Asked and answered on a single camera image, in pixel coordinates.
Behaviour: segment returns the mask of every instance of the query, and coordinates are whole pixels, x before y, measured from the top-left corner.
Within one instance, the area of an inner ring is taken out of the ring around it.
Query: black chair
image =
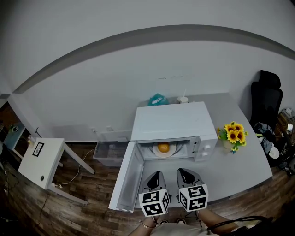
[[[269,125],[272,130],[277,123],[277,115],[283,98],[280,89],[281,81],[276,74],[268,71],[260,71],[258,82],[251,85],[252,116],[250,124],[252,127],[257,122]]]

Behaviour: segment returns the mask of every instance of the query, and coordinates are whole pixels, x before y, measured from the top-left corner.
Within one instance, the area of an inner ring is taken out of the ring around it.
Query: person
[[[208,209],[202,209],[198,212],[199,219],[207,226],[213,226],[215,224],[227,221],[228,219],[221,217]],[[159,216],[147,217],[145,220],[140,221],[139,226],[129,234],[129,236],[204,236],[208,235],[208,231],[205,229],[196,228],[193,226],[186,225],[183,219],[178,221],[178,224],[167,223],[165,220],[156,227],[156,223]],[[212,230],[211,235],[223,235],[230,233],[238,228],[235,223],[226,224]]]

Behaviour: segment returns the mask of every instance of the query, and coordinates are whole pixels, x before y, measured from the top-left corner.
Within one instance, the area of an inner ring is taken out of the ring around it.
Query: curved gray stripe
[[[295,60],[295,51],[292,49],[274,40],[239,29],[210,25],[158,26],[114,35],[78,48],[39,70],[13,93],[21,94],[49,76],[94,57],[131,47],[172,41],[222,41],[244,44]]]

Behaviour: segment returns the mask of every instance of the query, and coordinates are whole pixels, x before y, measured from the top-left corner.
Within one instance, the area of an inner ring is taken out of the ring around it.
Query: microwave top
[[[138,107],[132,141],[216,135],[204,102]]]

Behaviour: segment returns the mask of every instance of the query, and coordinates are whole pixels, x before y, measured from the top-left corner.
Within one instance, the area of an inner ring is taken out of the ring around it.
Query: black framed picture
[[[43,142],[39,142],[35,148],[35,150],[33,151],[33,156],[39,156],[41,150],[42,150],[42,147],[44,146],[44,143]]]

